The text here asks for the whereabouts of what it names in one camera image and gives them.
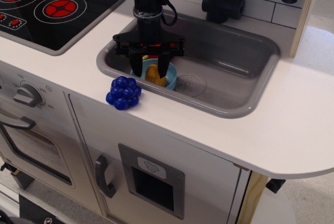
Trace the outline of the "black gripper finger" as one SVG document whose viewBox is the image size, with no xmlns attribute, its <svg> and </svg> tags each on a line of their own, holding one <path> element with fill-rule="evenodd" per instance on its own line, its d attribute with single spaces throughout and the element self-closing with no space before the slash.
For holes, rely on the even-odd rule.
<svg viewBox="0 0 334 224">
<path fill-rule="evenodd" d="M 160 75 L 160 78 L 163 78 L 166 76 L 166 73 L 169 68 L 170 63 L 170 53 L 169 52 L 162 52 L 162 54 L 158 57 L 158 72 Z"/>
<path fill-rule="evenodd" d="M 142 75 L 142 55 L 143 52 L 129 52 L 129 62 L 134 75 L 140 77 Z"/>
</svg>

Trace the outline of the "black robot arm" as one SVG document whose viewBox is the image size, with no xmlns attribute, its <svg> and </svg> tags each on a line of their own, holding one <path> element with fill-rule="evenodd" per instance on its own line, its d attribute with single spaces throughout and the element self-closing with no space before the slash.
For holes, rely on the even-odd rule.
<svg viewBox="0 0 334 224">
<path fill-rule="evenodd" d="M 185 38 L 166 31 L 161 24 L 172 26 L 177 22 L 177 12 L 169 0 L 134 0 L 133 15 L 137 29 L 113 36 L 115 54 L 125 54 L 136 76 L 142 75 L 142 57 L 156 55 L 158 72 L 166 76 L 170 59 L 184 55 Z"/>
</svg>

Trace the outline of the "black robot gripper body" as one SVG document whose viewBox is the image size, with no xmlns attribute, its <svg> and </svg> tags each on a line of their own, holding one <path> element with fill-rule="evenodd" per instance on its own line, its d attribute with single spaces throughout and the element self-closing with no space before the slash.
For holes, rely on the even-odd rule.
<svg viewBox="0 0 334 224">
<path fill-rule="evenodd" d="M 165 18 L 144 21 L 137 20 L 135 29 L 129 32 L 119 33 L 113 36 L 116 46 L 115 54 L 127 55 L 129 52 L 143 52 L 143 55 L 160 55 L 169 52 L 171 57 L 184 55 L 185 37 L 166 31 L 164 26 L 172 26 L 176 20 L 168 23 Z"/>
</svg>

